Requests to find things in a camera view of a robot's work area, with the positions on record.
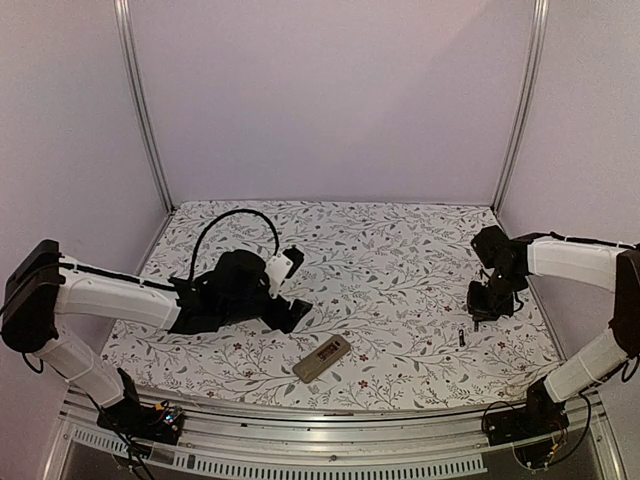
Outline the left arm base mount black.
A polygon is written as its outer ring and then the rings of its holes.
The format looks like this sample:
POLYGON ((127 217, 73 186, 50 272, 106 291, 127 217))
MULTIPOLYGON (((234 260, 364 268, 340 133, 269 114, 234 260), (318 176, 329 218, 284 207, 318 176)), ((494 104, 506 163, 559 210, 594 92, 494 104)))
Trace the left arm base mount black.
POLYGON ((125 398, 111 407, 100 408, 97 425, 123 437, 177 445, 184 420, 183 409, 171 406, 167 400, 145 406, 125 398))

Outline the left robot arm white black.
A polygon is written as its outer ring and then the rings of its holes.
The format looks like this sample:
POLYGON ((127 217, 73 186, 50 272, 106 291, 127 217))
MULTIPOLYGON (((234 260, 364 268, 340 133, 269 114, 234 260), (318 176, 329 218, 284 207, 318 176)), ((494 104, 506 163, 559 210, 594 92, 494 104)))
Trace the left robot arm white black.
POLYGON ((215 333, 259 319, 288 334, 307 315, 309 302, 285 299, 280 288, 304 261, 295 247, 269 260, 247 250, 222 254, 215 267, 195 278, 166 283, 83 264, 44 240, 5 286, 1 338, 21 354, 52 366, 86 392, 128 434, 148 426, 130 377, 106 365, 75 334, 57 326, 61 315, 133 321, 177 335, 215 333))

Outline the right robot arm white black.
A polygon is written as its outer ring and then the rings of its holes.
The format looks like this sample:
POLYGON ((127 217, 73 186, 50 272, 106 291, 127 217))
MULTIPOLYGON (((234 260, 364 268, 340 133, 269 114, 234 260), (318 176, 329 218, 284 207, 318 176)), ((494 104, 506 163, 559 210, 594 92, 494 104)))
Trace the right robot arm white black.
POLYGON ((471 246, 491 271, 485 283, 472 281, 468 287, 467 310, 476 323, 513 316, 517 293, 530 276, 572 280, 614 295, 613 315, 603 333, 527 389, 528 406, 516 421, 524 435, 539 435, 554 422, 556 406, 639 358, 637 246, 555 232, 510 238, 498 226, 483 228, 471 246))

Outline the grey remote control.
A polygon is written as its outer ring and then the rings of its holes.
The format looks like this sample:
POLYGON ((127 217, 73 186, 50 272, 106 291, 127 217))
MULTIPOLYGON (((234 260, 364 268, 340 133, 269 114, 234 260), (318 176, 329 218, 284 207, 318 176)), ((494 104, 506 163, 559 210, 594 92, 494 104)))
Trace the grey remote control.
POLYGON ((303 383, 309 384, 350 350, 351 344, 346 339, 340 335, 333 335, 298 362, 292 371, 303 383))

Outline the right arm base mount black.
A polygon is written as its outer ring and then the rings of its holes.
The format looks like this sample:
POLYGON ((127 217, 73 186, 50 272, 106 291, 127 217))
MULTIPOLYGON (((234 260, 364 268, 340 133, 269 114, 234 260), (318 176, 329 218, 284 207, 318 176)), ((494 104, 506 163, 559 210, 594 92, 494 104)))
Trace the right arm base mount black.
POLYGON ((507 402, 491 404, 483 413, 481 429, 489 445, 496 446, 547 435, 547 439, 514 450, 516 460, 532 470, 549 467, 566 440, 569 419, 566 402, 556 403, 548 394, 544 381, 532 384, 523 407, 507 402))

